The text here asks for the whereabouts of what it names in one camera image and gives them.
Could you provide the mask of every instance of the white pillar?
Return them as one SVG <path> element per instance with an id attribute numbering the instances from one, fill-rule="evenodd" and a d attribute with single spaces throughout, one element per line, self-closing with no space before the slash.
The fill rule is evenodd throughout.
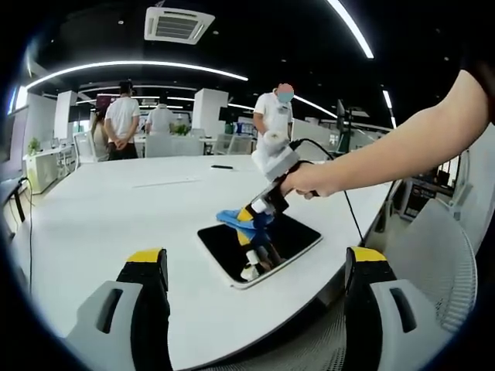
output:
<path id="1" fill-rule="evenodd" d="M 194 96 L 193 128 L 201 128 L 212 137 L 225 132 L 225 121 L 220 121 L 220 108 L 227 107 L 229 93 L 202 89 Z"/>
<path id="2" fill-rule="evenodd" d="M 77 94 L 73 91 L 60 93 L 56 100 L 55 126 L 53 136 L 59 139 L 72 141 L 72 127 L 69 126 L 70 106 L 76 104 Z"/>

